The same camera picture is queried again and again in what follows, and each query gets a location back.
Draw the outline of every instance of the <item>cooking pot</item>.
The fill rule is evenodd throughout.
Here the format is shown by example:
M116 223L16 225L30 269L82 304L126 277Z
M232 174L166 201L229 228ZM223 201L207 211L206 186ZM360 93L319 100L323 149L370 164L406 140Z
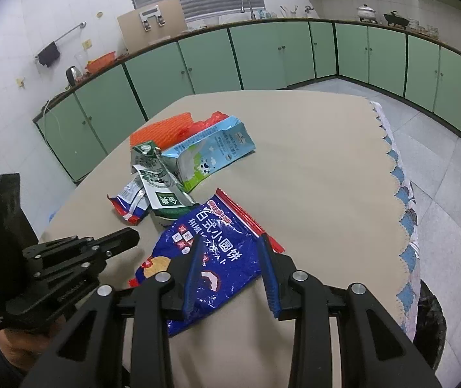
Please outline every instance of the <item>cooking pot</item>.
M360 19L375 20L376 19L375 13L376 11L370 7L367 7L366 4L358 7L358 17Z

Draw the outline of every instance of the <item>cabinet door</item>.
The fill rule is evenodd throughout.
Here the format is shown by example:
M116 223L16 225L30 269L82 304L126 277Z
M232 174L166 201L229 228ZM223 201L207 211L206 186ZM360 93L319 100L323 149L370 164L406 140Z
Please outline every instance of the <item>cabinet door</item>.
M286 85L315 78L310 27L307 22L276 23L283 54Z
M84 177L106 156L74 94L40 118L38 128L74 181Z
M178 42L195 93L241 90L226 29Z
M405 88L405 34L368 28L368 82L403 96Z
M336 74L335 34L333 23L310 22L313 58L317 78Z
M193 94L177 42L161 46L126 62L148 118L174 101Z
M123 66L114 67L88 82L76 95L108 153L144 124Z
M230 28L245 90L286 87L282 48L276 23Z
M367 27L336 24L338 73L368 82Z
M433 111L439 70L439 45L408 35L405 98Z
M439 83L433 112L461 129L461 56L441 48Z

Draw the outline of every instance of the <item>cookie image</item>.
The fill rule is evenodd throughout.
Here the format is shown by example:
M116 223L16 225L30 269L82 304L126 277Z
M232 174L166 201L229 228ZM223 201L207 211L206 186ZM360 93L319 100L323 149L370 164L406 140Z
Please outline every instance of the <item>cookie image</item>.
M154 276L161 271L166 271L170 262L171 259L166 256L156 256L154 258L149 257L146 262L142 264L144 277L149 279L149 277Z

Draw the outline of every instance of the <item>orange net bag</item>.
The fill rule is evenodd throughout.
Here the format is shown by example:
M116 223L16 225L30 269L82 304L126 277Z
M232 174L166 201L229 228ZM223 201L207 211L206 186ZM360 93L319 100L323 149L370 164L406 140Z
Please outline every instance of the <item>orange net bag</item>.
M130 147L153 140L159 148L166 150L175 144L184 141L185 129L194 121L191 112L180 113L174 117L149 124L130 135Z

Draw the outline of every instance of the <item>silver screw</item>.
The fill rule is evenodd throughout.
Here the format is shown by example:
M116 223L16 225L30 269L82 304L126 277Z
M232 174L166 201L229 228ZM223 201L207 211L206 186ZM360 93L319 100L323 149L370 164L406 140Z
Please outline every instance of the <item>silver screw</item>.
M167 271L161 271L155 274L155 280L164 283L171 278L171 275Z
M97 294L99 296L108 296L110 293L112 293L112 287L108 285L99 286L97 289Z
M356 293L357 295L362 295L363 293L365 293L367 289L363 284L355 283L351 286L351 290L353 291L353 293Z
M304 271L297 270L291 276L296 281L305 281L305 280L307 280L307 273L304 272Z

